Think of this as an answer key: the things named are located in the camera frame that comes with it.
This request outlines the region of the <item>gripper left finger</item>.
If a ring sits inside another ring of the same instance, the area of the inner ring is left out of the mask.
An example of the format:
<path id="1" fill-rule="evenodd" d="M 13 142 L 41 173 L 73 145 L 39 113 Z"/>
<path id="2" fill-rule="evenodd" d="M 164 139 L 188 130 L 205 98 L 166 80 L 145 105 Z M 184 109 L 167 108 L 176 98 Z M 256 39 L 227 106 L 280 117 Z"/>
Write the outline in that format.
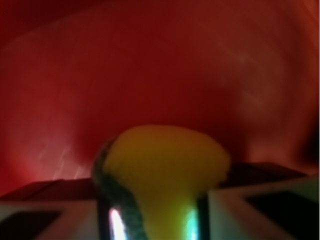
<path id="1" fill-rule="evenodd" d="M 32 182 L 0 197 L 2 240 L 123 240 L 124 224 L 88 178 Z"/>

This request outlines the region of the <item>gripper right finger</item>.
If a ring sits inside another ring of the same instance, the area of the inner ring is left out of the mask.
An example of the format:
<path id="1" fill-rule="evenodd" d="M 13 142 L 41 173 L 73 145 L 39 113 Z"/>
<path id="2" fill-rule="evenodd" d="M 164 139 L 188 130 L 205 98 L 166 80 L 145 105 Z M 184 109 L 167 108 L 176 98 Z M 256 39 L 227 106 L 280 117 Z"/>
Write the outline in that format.
<path id="1" fill-rule="evenodd" d="M 193 240 L 317 240 L 320 179 L 269 162 L 235 163 L 197 201 Z"/>

